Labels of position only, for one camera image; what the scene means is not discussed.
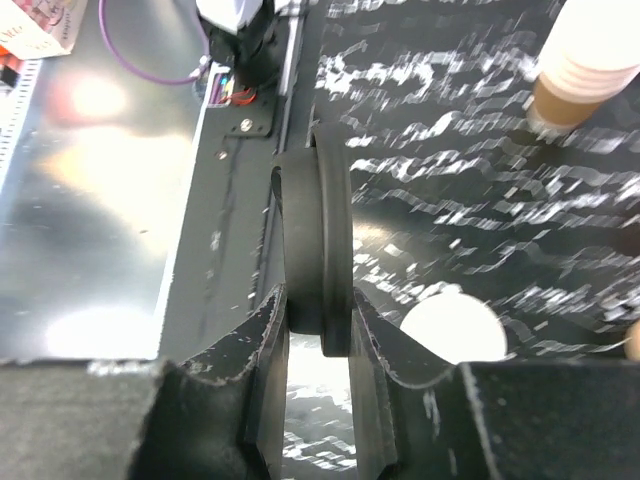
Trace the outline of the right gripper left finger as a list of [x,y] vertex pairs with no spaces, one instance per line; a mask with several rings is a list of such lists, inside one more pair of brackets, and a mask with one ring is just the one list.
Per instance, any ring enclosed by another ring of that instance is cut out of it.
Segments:
[[276,479],[287,294],[182,362],[5,361],[5,479]]

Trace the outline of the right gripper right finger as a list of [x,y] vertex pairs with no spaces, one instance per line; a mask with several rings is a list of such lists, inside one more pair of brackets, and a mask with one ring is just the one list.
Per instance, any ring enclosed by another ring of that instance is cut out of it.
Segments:
[[354,295],[349,372],[362,479],[635,479],[639,366],[445,364]]

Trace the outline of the brown paper cup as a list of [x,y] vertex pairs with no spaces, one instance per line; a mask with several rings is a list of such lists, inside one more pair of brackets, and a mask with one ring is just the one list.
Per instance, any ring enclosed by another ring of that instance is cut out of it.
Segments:
[[498,315],[463,293],[440,293],[421,301],[407,313],[400,330],[453,365],[502,361],[508,353]]

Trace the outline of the black plastic cup lid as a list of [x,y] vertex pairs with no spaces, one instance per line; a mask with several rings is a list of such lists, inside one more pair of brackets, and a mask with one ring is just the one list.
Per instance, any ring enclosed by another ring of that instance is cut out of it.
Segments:
[[347,357],[353,221],[344,128],[312,127],[309,146],[276,157],[271,186],[282,221],[289,327],[317,335],[325,356]]

